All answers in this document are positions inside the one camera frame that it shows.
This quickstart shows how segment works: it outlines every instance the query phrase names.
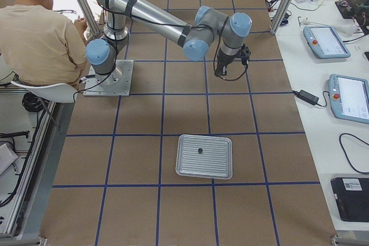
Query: man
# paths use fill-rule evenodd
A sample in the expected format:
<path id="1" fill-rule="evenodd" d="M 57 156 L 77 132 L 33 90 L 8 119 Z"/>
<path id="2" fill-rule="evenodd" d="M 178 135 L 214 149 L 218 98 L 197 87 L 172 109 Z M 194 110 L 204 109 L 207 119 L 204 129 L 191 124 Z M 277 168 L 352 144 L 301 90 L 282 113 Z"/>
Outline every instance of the man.
<path id="1" fill-rule="evenodd" d="M 52 11 L 54 0 L 16 0 L 0 9 L 0 53 L 27 85 L 60 82 L 78 88 L 86 64 L 84 31 Z"/>

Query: grid floor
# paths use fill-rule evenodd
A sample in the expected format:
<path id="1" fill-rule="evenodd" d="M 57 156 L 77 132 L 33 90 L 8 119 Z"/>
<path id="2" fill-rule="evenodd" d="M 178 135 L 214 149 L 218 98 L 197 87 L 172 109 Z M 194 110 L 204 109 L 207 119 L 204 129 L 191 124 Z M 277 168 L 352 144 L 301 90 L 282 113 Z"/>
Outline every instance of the grid floor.
<path id="1" fill-rule="evenodd" d="M 14 0 L 0 0 L 6 6 Z M 201 5 L 253 19 L 247 75 L 213 76 L 128 22 L 131 96 L 79 96 L 40 235 L 48 245 L 330 245 L 333 225 L 264 0 L 148 0 L 193 23 Z M 228 78 L 243 71 L 239 61 Z M 181 134 L 233 143 L 230 180 L 178 176 Z"/>

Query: touchscreen tablet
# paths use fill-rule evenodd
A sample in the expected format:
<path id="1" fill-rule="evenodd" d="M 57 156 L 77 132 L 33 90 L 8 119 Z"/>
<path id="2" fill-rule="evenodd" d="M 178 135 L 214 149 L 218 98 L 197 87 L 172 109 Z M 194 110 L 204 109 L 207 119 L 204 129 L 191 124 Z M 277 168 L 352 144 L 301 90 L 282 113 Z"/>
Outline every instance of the touchscreen tablet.
<path id="1" fill-rule="evenodd" d="M 333 27 L 304 27 L 304 36 L 314 54 L 321 59 L 348 58 L 351 56 Z"/>
<path id="2" fill-rule="evenodd" d="M 369 85 L 365 79 L 332 74 L 330 104 L 337 118 L 369 123 Z"/>

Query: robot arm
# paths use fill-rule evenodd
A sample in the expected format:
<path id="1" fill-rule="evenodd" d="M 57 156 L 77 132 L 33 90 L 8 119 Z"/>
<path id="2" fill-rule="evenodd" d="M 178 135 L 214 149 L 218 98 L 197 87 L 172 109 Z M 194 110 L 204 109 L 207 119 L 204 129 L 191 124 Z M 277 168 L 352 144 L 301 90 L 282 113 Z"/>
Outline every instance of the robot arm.
<path id="1" fill-rule="evenodd" d="M 200 7 L 192 26 L 146 0 L 97 1 L 107 11 L 107 24 L 103 38 L 90 42 L 86 55 L 100 78 L 114 71 L 115 57 L 129 41 L 126 17 L 183 47 L 190 60 L 203 60 L 211 43 L 220 35 L 223 41 L 217 53 L 217 76 L 226 75 L 227 65 L 242 55 L 243 40 L 251 28 L 251 18 L 244 13 L 228 17 L 206 6 Z"/>

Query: white chair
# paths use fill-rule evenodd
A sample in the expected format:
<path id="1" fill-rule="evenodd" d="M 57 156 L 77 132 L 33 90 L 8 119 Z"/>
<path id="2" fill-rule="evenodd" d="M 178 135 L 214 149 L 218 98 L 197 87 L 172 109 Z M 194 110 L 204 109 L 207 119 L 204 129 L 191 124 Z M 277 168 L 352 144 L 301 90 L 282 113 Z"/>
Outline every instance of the white chair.
<path id="1" fill-rule="evenodd" d="M 18 86 L 19 88 L 23 88 L 38 96 L 42 106 L 45 111 L 49 114 L 52 122 L 54 122 L 55 126 L 60 130 L 58 124 L 55 119 L 52 117 L 50 111 L 48 110 L 44 99 L 57 102 L 57 103 L 73 103 L 78 95 L 77 90 L 68 85 L 66 83 L 58 83 L 49 86 L 27 86 L 23 85 L 20 82 L 11 81 L 14 86 Z"/>

